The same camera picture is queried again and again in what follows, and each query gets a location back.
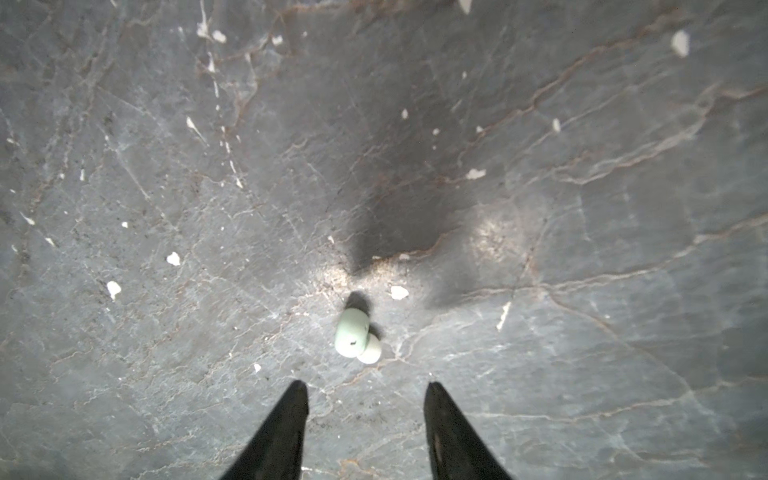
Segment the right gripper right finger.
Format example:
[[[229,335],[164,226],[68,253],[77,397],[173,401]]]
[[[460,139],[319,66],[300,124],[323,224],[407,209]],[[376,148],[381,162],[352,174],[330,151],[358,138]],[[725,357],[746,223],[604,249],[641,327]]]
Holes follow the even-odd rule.
[[[427,387],[424,417],[434,479],[513,479],[439,382]]]

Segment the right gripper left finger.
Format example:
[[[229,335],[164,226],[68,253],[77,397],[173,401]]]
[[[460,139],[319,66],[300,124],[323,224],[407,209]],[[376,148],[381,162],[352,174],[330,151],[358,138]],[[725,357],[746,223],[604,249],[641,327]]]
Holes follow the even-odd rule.
[[[221,479],[300,479],[308,415],[307,386],[294,380]]]

